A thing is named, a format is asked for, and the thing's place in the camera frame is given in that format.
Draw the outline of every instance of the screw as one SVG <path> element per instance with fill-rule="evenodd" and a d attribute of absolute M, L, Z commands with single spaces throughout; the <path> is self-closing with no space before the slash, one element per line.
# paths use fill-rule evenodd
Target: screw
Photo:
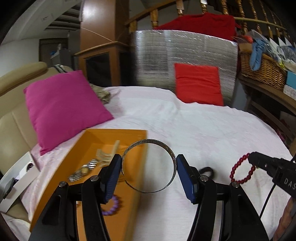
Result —
<path fill-rule="evenodd" d="M 98 176 L 91 176 L 91 181 L 92 181 L 92 182 L 95 182 L 95 181 L 97 181 L 98 179 L 99 179 Z"/>
<path fill-rule="evenodd" d="M 206 181 L 209 180 L 209 178 L 207 176 L 205 176 L 205 175 L 202 175 L 202 176 L 200 176 L 200 180 L 203 181 L 203 182 L 206 182 Z"/>
<path fill-rule="evenodd" d="M 59 183 L 59 187 L 60 188 L 63 188 L 64 186 L 66 186 L 67 185 L 67 183 L 65 182 L 65 181 L 61 181 L 60 183 Z"/>
<path fill-rule="evenodd" d="M 237 182 L 232 182 L 231 185 L 235 188 L 238 188 L 239 187 L 239 184 Z"/>

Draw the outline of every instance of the magenta cushion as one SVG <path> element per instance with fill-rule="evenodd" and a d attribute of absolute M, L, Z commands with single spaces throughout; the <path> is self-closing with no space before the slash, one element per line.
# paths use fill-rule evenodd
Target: magenta cushion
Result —
<path fill-rule="evenodd" d="M 113 119 L 81 70 L 36 81 L 24 94 L 41 155 L 85 128 Z"/>

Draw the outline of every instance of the silver bracelet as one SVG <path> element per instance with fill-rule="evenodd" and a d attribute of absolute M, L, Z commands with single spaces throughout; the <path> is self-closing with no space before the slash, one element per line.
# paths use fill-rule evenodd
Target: silver bracelet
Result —
<path fill-rule="evenodd" d="M 134 189 L 134 190 L 136 190 L 136 191 L 138 191 L 138 192 L 140 192 L 140 193 L 155 193 L 155 192 L 159 192 L 159 191 L 165 189 L 166 187 L 168 187 L 168 186 L 172 183 L 172 181 L 174 180 L 174 178 L 175 178 L 175 176 L 176 176 L 176 173 L 177 173 L 177 160 L 176 160 L 175 154 L 174 154 L 173 151 L 172 151 L 172 150 L 171 150 L 166 144 L 164 144 L 163 142 L 158 141 L 158 140 L 154 140 L 154 139 L 144 139 L 144 140 L 140 140 L 140 141 L 137 141 L 137 142 L 131 144 L 131 145 L 130 145 L 130 146 L 124 151 L 124 153 L 123 153 L 123 155 L 122 155 L 121 172 L 122 172 L 122 174 L 123 174 L 123 176 L 124 176 L 124 172 L 123 172 L 123 161 L 124 161 L 124 157 L 125 157 L 126 154 L 129 152 L 129 150 L 132 149 L 132 148 L 134 148 L 135 146 L 138 146 L 138 145 L 140 145 L 140 144 L 145 144 L 145 143 L 151 143 L 151 144 L 158 145 L 158 146 L 162 147 L 163 149 L 165 149 L 165 150 L 168 152 L 168 154 L 169 154 L 170 157 L 172 158 L 173 165 L 174 165 L 174 171 L 173 171 L 173 176 L 172 176 L 171 180 L 169 181 L 169 183 L 168 183 L 165 187 L 163 187 L 163 188 L 160 189 L 160 190 L 154 191 L 154 192 L 144 192 L 144 191 L 140 191 L 140 190 L 134 188 L 132 185 L 130 185 L 126 180 L 125 180 L 125 182 L 126 182 L 126 184 L 129 185 L 132 189 Z"/>

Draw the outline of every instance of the red beaded bracelet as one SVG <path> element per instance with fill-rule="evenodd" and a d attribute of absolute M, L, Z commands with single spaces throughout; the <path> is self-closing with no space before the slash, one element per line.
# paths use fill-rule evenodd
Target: red beaded bracelet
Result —
<path fill-rule="evenodd" d="M 250 153 L 246 154 L 246 155 L 243 155 L 239 161 L 233 166 L 232 168 L 232 171 L 230 172 L 230 179 L 231 179 L 231 182 L 235 182 L 235 179 L 233 178 L 234 174 L 235 174 L 235 170 L 238 168 L 238 166 L 240 166 L 242 164 L 242 162 L 244 160 L 246 160 L 248 157 L 249 157 Z M 253 175 L 253 172 L 256 170 L 256 167 L 255 166 L 252 166 L 251 167 L 251 170 L 249 171 L 249 174 L 247 175 L 247 177 L 245 177 L 244 179 L 242 180 L 238 180 L 236 182 L 238 182 L 239 184 L 243 184 L 243 183 L 246 183 L 248 180 L 251 179 L 251 176 Z"/>

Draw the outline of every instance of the orange tray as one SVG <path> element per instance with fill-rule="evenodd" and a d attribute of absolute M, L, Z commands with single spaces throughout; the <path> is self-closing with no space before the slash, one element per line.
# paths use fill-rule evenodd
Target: orange tray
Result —
<path fill-rule="evenodd" d="M 84 134 L 62 161 L 51 181 L 48 183 L 34 213 L 30 230 L 34 227 L 39 215 L 60 181 L 66 181 L 69 185 L 74 185 L 82 183 L 92 175 L 97 175 L 100 172 L 101 168 L 96 167 L 79 181 L 73 183 L 68 181 L 68 177 L 71 174 L 96 157 L 97 149 L 101 149 L 105 153 L 111 153 L 115 141 L 120 140 L 120 146 L 116 153 L 122 156 L 123 152 L 129 145 L 146 138 L 147 135 L 145 130 L 86 129 Z M 132 239 L 133 225 L 136 218 L 140 193 L 130 188 L 125 183 L 124 179 L 134 187 L 140 188 L 142 185 L 146 153 L 147 146 L 142 144 L 131 149 L 125 157 L 125 176 L 123 177 L 123 175 L 120 174 L 114 192 L 119 198 L 120 207 L 114 215 L 104 216 L 111 240 L 127 241 Z M 105 210 L 109 210 L 112 204 L 112 201 L 110 201 L 110 203 L 101 205 L 101 207 Z M 86 237 L 81 203 L 77 204 L 77 225 L 79 240 L 85 241 Z"/>

